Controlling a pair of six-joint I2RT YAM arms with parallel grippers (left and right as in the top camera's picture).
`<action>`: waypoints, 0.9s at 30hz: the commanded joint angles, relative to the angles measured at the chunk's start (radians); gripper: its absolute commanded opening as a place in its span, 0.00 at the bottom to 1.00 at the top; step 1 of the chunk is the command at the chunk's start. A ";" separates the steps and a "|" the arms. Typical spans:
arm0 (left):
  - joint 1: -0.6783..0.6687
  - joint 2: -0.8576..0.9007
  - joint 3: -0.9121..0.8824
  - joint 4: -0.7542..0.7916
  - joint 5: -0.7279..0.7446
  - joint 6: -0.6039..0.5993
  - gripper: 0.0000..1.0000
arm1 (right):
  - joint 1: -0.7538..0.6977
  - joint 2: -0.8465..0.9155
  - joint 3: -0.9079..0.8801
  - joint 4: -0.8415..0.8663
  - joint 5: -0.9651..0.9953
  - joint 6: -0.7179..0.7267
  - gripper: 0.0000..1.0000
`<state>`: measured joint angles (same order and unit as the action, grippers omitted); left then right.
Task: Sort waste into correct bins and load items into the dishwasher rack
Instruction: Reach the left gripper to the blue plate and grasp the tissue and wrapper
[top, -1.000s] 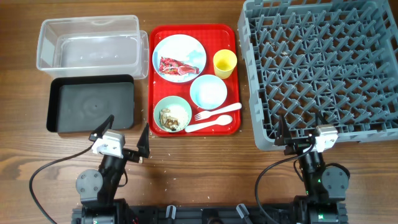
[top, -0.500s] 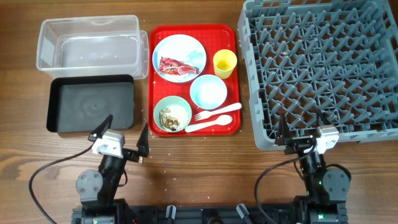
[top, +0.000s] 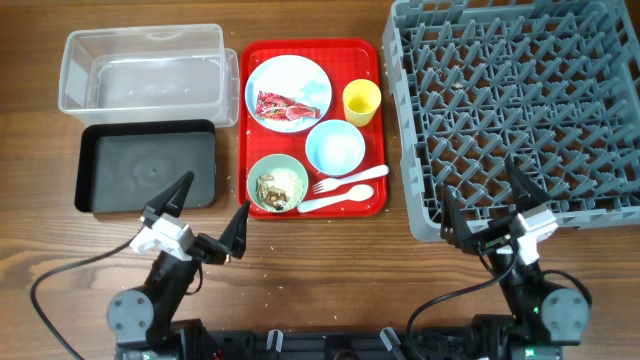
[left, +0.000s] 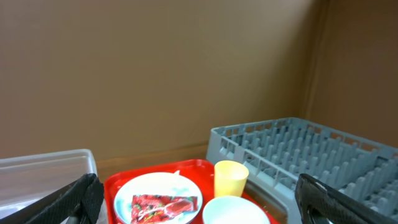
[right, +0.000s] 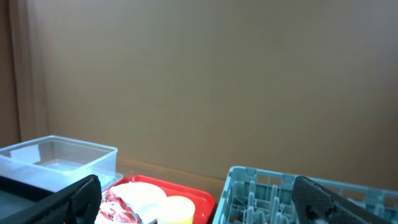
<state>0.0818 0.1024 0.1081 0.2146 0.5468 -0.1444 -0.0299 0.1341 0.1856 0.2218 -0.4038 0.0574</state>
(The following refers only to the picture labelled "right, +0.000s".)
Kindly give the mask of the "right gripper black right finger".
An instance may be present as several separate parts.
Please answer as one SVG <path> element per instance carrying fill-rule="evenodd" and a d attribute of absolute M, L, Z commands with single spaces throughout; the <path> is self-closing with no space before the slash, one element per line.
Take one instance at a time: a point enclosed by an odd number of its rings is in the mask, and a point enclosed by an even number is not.
<path fill-rule="evenodd" d="M 292 201 L 301 224 L 389 223 L 379 215 L 365 210 L 304 176 L 295 179 Z"/>

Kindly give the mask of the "red snack wrapper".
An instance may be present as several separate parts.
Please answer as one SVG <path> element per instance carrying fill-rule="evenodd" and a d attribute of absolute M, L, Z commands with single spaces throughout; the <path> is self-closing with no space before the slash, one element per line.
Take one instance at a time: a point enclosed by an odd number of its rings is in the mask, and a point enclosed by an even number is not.
<path fill-rule="evenodd" d="M 142 219 L 127 203 L 110 189 L 103 192 L 95 224 L 140 224 Z"/>

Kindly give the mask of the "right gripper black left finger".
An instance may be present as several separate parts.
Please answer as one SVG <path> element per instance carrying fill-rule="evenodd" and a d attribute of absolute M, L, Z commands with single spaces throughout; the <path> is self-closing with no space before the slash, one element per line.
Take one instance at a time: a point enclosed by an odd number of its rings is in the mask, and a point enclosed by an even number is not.
<path fill-rule="evenodd" d="M 1 224 L 93 224 L 100 204 L 99 178 L 88 175 L 35 205 L 1 219 Z"/>

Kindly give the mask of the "yellow plastic cup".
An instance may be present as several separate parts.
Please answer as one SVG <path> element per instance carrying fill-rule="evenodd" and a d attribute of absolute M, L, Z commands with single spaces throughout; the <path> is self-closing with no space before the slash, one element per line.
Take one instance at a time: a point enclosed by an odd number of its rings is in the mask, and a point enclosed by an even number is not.
<path fill-rule="evenodd" d="M 169 196 L 157 207 L 158 224 L 192 224 L 195 204 L 183 196 Z"/>

